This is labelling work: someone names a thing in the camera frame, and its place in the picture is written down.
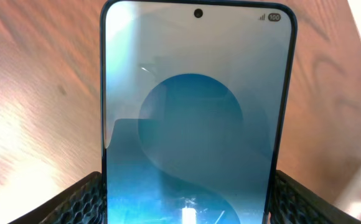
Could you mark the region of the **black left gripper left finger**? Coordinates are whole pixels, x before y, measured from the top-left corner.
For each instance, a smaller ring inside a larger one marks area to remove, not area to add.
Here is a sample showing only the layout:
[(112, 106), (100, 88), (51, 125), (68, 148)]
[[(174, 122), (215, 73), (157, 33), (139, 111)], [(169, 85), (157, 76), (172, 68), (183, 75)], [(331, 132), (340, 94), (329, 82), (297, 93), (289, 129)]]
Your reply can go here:
[(105, 209), (102, 174), (95, 171), (11, 224), (102, 224)]

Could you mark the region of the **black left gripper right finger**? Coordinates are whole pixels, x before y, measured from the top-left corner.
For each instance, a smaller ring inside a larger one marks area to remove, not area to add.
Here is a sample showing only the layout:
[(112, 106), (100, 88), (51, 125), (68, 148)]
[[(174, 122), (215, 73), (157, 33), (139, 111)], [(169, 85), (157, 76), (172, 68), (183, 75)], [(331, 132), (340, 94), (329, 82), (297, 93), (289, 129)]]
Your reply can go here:
[(270, 224), (361, 224), (277, 170), (269, 204)]

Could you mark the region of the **blue Galaxy smartphone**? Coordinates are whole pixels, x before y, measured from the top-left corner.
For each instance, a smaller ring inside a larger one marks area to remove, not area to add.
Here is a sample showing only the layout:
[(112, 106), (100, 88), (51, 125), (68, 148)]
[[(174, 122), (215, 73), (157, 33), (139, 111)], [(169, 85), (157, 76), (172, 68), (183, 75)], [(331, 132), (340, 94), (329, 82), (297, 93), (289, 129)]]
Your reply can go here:
[(280, 3), (106, 2), (106, 222), (266, 223), (296, 34)]

